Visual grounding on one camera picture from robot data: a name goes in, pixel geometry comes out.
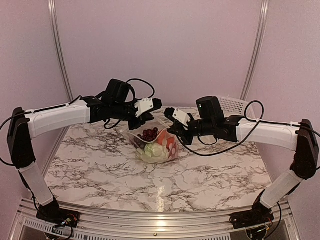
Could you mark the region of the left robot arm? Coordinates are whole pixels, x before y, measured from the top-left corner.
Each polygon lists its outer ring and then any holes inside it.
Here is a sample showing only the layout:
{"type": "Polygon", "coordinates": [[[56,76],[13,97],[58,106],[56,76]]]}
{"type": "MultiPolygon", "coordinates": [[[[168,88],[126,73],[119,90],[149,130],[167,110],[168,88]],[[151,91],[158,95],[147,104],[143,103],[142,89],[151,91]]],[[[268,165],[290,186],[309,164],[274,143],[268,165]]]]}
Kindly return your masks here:
{"type": "Polygon", "coordinates": [[[78,213],[62,209],[44,177],[44,167],[53,160],[67,128],[110,120],[127,122],[136,130],[153,120],[152,112],[162,107],[162,101],[152,93],[138,98],[131,79],[111,79],[96,96],[76,99],[38,109],[17,107],[3,124],[8,124],[7,146],[11,162],[3,164],[17,169],[21,181],[30,192],[36,217],[60,226],[74,225],[78,213]]]}

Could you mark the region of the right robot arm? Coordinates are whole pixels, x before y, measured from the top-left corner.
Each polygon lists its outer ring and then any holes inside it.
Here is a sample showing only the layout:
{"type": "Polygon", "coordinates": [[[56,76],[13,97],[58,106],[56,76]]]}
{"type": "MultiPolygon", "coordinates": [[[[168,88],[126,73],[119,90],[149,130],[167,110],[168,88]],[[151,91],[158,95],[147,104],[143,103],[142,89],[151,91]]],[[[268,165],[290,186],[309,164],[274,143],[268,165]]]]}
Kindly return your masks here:
{"type": "Polygon", "coordinates": [[[314,130],[308,119],[299,122],[277,122],[264,120],[262,116],[253,119],[244,112],[242,115],[226,117],[219,99],[206,96],[196,101],[200,118],[178,108],[166,108],[164,115],[173,124],[168,131],[175,135],[181,145],[191,153],[204,157],[204,154],[192,150],[194,138],[212,136],[217,141],[234,143],[227,148],[231,151],[246,142],[255,143],[268,170],[270,161],[262,146],[268,150],[275,147],[292,151],[293,160],[285,172],[279,175],[270,186],[256,198],[250,210],[230,215],[234,229],[248,228],[274,220],[272,208],[279,201],[293,193],[298,186],[312,178],[320,169],[318,159],[320,146],[317,139],[320,134],[314,130]]]}

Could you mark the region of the fake orange carrot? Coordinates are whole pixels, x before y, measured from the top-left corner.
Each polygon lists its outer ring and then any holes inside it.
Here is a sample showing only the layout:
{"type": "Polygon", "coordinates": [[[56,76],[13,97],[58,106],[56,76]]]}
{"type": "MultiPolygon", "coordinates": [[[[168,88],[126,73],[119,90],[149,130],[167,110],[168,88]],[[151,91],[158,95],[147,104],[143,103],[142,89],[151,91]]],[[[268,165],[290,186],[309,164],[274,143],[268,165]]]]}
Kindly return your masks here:
{"type": "Polygon", "coordinates": [[[169,145],[170,137],[171,137],[170,134],[166,130],[164,130],[158,135],[156,139],[156,143],[167,147],[169,145]]]}

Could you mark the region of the clear zip top bag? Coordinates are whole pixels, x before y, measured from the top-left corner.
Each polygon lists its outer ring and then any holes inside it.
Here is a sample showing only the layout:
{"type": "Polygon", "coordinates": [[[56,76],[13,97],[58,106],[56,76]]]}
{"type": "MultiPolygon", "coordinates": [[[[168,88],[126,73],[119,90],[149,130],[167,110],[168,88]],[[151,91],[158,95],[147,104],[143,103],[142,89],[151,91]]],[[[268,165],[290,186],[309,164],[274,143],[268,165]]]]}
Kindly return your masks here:
{"type": "Polygon", "coordinates": [[[177,139],[168,132],[168,128],[156,117],[138,129],[125,129],[122,134],[135,148],[137,160],[147,164],[164,164],[179,158],[177,139]]]}

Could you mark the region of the fake red grapes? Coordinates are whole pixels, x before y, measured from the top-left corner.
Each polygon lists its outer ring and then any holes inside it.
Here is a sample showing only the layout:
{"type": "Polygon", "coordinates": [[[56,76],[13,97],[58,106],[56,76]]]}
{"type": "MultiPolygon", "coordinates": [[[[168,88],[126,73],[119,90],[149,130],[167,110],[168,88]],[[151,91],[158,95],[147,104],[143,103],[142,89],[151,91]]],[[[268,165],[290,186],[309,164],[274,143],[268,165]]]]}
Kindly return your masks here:
{"type": "Polygon", "coordinates": [[[142,134],[138,134],[137,136],[145,142],[152,142],[157,139],[159,133],[159,129],[154,127],[143,130],[142,134]]]}

